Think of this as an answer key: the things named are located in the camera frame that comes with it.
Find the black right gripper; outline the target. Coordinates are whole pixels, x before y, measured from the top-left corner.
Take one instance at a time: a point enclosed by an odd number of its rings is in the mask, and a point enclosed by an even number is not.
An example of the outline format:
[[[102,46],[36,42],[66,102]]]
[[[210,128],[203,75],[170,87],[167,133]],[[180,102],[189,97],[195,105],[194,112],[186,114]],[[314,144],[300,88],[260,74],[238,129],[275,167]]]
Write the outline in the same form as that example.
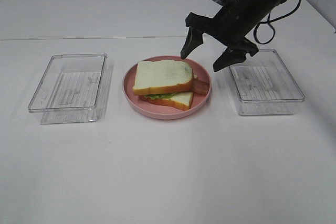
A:
[[[181,59],[187,58],[190,53],[204,43],[203,34],[208,34],[228,48],[213,63],[213,70],[220,71],[231,65],[242,63],[246,54],[254,56],[258,52],[257,46],[245,35],[251,26],[231,9],[233,4],[222,7],[212,18],[189,13],[185,19],[188,33],[180,52]]]

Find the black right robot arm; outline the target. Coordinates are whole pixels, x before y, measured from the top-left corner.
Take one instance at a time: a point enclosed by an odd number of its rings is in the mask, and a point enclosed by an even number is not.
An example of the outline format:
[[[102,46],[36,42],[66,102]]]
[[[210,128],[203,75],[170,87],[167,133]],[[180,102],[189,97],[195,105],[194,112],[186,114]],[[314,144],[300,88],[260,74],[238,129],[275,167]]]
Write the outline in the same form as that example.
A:
[[[258,47],[245,36],[279,4],[287,0],[212,0],[221,5],[212,18],[190,13],[185,22],[188,27],[186,42],[181,50],[185,59],[203,43],[203,34],[215,38],[227,48],[214,62],[214,71],[222,70],[246,60],[246,55],[254,56]]]

